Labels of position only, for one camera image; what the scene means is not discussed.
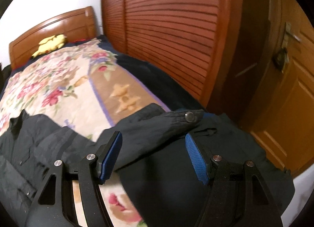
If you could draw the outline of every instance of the metal screw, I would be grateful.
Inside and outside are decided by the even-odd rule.
[[[221,161],[221,156],[220,155],[214,155],[213,156],[214,161]]]
[[[246,164],[247,164],[249,167],[253,167],[253,166],[254,166],[254,162],[252,162],[252,161],[247,161]]]
[[[185,113],[185,120],[187,122],[193,122],[194,121],[194,114],[192,112],[186,112]]]
[[[94,155],[93,153],[89,154],[86,156],[86,158],[90,161],[90,160],[93,160],[95,159],[96,155]]]
[[[55,166],[58,167],[62,164],[62,160],[55,161]]]

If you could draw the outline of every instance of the wooden door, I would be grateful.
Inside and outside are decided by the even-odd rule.
[[[279,26],[274,52],[281,47],[286,22],[301,42],[289,37],[289,63],[283,73],[270,60],[240,125],[277,167],[290,169],[295,176],[314,157],[314,29],[296,0],[273,0],[274,5],[278,10],[274,23]]]

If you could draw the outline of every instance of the headboard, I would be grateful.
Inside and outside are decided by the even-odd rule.
[[[69,42],[96,36],[94,10],[91,6],[60,14],[26,31],[9,44],[12,69],[23,66],[38,43],[49,36],[64,34]]]
[[[226,40],[233,41],[233,55],[238,38],[242,0],[235,0],[239,15],[232,19],[231,1],[101,0],[104,34],[118,51],[161,68],[206,107]]]

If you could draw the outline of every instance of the floral blanket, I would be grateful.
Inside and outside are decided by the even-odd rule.
[[[115,54],[99,48],[98,43],[93,39],[62,48],[11,77],[0,101],[0,135],[7,130],[10,118],[23,109],[30,115],[45,114],[92,141],[104,129],[150,103],[168,110],[116,64]],[[113,174],[100,190],[114,226],[146,226],[117,175]],[[87,226],[77,182],[73,182],[73,191],[79,224]]]

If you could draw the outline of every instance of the yellow plush toy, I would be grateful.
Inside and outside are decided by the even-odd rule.
[[[40,54],[45,54],[60,49],[62,46],[64,46],[66,38],[67,37],[65,35],[58,35],[43,39],[39,42],[38,51],[32,55],[33,58]]]

